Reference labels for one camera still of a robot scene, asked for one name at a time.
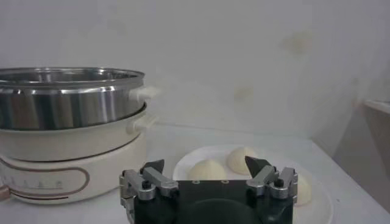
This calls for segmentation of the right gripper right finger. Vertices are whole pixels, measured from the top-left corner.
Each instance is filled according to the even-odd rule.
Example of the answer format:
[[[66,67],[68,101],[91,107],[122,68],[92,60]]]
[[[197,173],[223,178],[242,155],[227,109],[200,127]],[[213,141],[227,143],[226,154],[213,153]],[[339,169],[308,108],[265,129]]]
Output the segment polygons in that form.
[[[284,167],[281,172],[265,159],[245,156],[246,166],[251,179],[246,181],[247,187],[256,197],[266,192],[277,200],[292,199],[297,203],[298,173],[292,167]]]

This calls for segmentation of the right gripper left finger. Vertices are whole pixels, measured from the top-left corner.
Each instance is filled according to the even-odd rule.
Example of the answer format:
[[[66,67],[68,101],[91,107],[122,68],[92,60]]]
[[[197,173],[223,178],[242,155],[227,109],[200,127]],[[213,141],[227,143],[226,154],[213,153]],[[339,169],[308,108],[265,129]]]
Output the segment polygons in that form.
[[[119,176],[121,205],[127,213],[134,213],[134,200],[153,200],[157,194],[166,198],[175,198],[179,194],[179,183],[165,177],[162,172],[163,159],[147,162],[139,171],[124,170]]]

